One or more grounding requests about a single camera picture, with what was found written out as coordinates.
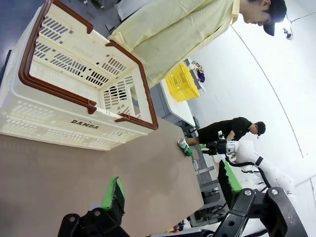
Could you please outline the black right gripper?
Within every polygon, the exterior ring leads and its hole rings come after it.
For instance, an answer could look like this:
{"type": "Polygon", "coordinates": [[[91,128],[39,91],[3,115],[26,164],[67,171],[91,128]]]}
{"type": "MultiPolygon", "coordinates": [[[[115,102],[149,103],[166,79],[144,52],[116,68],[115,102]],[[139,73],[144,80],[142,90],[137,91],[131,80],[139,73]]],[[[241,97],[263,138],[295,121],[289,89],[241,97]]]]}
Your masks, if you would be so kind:
{"type": "Polygon", "coordinates": [[[207,148],[202,150],[203,154],[218,155],[218,154],[227,154],[227,140],[217,140],[216,142],[209,142],[206,145],[200,144],[200,148],[207,148]]]}

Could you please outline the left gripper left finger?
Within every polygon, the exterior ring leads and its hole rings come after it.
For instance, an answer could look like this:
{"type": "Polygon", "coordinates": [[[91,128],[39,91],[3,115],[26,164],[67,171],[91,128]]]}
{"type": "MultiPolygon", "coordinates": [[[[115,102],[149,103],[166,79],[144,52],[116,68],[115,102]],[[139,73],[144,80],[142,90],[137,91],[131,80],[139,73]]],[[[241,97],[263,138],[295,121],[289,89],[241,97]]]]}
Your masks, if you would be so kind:
{"type": "Polygon", "coordinates": [[[127,237],[121,227],[125,214],[125,193],[119,177],[111,178],[102,205],[85,215],[70,213],[64,216],[59,237],[127,237]]]}

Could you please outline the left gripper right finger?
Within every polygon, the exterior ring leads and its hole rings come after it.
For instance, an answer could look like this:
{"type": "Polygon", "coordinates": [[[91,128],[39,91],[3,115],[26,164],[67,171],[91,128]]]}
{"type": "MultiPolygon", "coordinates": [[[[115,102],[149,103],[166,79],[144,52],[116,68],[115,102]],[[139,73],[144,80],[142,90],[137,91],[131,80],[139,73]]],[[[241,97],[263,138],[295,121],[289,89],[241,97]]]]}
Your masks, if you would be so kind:
{"type": "Polygon", "coordinates": [[[218,181],[229,208],[216,237],[240,237],[254,224],[252,237],[306,237],[308,234],[285,190],[269,186],[265,193],[243,188],[229,162],[219,163],[218,181]]]}

